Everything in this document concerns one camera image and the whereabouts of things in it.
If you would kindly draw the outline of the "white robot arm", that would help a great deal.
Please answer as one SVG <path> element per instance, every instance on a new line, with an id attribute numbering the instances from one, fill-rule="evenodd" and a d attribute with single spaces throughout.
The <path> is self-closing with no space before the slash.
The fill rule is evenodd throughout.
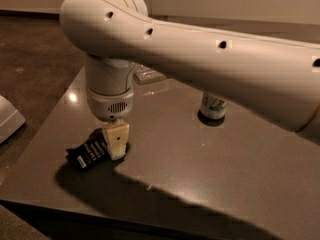
<path id="1" fill-rule="evenodd" d="M 315 44 L 152 19 L 144 0 L 64 0 L 60 24 L 86 55 L 88 105 L 102 121 L 118 126 L 131 111 L 142 64 L 320 141 Z"/>

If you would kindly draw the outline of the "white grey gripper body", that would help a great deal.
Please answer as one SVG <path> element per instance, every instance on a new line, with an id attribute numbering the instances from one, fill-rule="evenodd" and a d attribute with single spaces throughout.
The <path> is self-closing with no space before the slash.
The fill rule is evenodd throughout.
<path id="1" fill-rule="evenodd" d="M 86 56 L 87 102 L 99 120 L 123 118 L 132 110 L 134 66 L 126 60 Z"/>

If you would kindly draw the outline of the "yellowish translucent gripper finger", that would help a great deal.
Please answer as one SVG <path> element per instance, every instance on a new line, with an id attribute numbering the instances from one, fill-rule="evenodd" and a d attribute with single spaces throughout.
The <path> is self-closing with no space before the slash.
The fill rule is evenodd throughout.
<path id="1" fill-rule="evenodd" d="M 125 156 L 129 130 L 129 124 L 122 118 L 108 122 L 103 126 L 103 137 L 112 160 L 118 160 Z"/>

